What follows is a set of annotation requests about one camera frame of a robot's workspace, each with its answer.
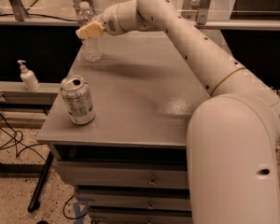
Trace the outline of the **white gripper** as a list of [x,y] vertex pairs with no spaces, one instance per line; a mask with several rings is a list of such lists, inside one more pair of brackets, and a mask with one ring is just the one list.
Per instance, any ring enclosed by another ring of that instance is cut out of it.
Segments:
[[121,28],[119,26],[118,8],[118,5],[106,8],[102,13],[104,26],[98,21],[91,21],[76,30],[77,37],[80,39],[102,37],[104,30],[106,30],[110,35],[120,35]]

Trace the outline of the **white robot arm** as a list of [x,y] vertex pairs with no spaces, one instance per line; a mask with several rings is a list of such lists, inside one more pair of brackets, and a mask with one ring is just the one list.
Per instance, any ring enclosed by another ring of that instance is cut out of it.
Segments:
[[167,35],[210,96],[187,130],[193,224],[280,224],[280,98],[272,89],[180,16],[171,0],[114,5],[77,36],[151,29]]

